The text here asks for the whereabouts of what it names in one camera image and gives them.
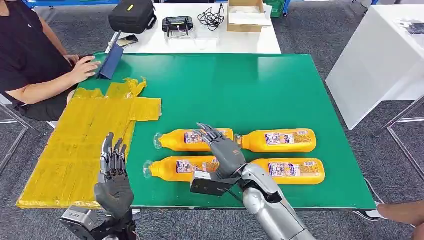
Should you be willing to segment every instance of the black wire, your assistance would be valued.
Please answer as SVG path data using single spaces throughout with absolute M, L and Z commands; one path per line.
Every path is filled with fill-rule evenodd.
M 229 189 L 224 189 L 227 193 L 231 194 L 231 196 L 233 196 L 236 200 L 240 201 L 241 203 L 243 203 L 243 200 L 238 197 L 237 195 L 234 194 L 234 192 L 230 191 Z
M 197 16 L 197 19 L 200 21 L 200 23 L 206 25 L 210 31 L 215 31 L 220 26 L 220 24 L 224 22 L 224 18 L 225 11 L 222 3 L 221 6 L 219 6 L 218 13 L 212 13 L 212 7 L 209 7 L 206 11 Z

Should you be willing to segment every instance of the bottle label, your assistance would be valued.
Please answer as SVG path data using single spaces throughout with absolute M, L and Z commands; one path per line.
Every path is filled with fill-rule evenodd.
M 219 130 L 224 136 L 227 136 L 226 130 Z M 197 135 L 194 131 L 186 131 L 184 133 L 184 143 L 185 144 L 197 144 L 203 143 L 203 139 L 201 136 Z
M 293 133 L 268 132 L 265 133 L 265 140 L 267 145 L 310 143 L 311 136 L 306 130 Z
M 271 177 L 312 177 L 320 175 L 320 170 L 314 161 L 306 161 L 303 164 L 269 162 L 268 169 Z
M 187 159 L 176 161 L 176 173 L 178 174 L 192 173 L 196 170 L 200 169 L 197 166 L 192 165 Z
M 295 138 L 293 134 L 284 134 L 280 132 L 265 133 L 265 139 L 266 139 L 266 144 L 268 145 L 295 143 Z
M 207 173 L 212 173 L 217 170 L 220 166 L 220 162 L 214 158 L 211 162 L 202 162 L 200 166 L 191 164 L 187 159 L 181 159 L 176 161 L 176 173 L 186 174 L 193 173 L 194 171 L 202 171 Z

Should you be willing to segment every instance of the smartphone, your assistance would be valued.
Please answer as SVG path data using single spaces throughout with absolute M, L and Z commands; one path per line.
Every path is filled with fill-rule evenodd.
M 137 39 L 136 35 L 129 35 L 126 36 L 124 38 L 118 39 L 118 41 L 116 42 L 116 44 L 118 44 L 118 46 L 124 48 L 126 46 L 138 43 L 139 40 Z

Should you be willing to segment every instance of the plastic bottle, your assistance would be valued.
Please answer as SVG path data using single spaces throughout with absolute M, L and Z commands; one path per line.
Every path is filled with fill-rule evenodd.
M 315 185 L 326 177 L 323 163 L 316 158 L 261 158 L 251 163 L 264 168 L 277 184 Z
M 234 140 L 234 133 L 229 128 L 217 128 L 227 138 Z M 156 133 L 153 139 L 157 149 L 168 148 L 176 152 L 210 152 L 209 146 L 191 129 L 177 129 L 170 133 Z
M 194 171 L 215 172 L 220 163 L 214 156 L 169 156 L 148 162 L 143 167 L 145 177 L 158 177 L 170 182 L 190 182 Z
M 319 184 L 325 178 L 323 163 L 316 158 L 257 159 L 277 184 Z M 169 182 L 190 182 L 194 171 L 215 172 L 220 163 L 214 156 L 170 156 L 161 161 L 146 162 L 143 172 Z
M 242 149 L 255 153 L 307 153 L 315 149 L 317 139 L 311 129 L 257 130 L 247 135 L 235 135 Z

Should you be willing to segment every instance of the cardboard box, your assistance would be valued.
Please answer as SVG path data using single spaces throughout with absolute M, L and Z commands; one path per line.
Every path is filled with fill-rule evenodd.
M 228 0 L 227 16 L 227 32 L 260 33 L 271 26 L 262 0 Z

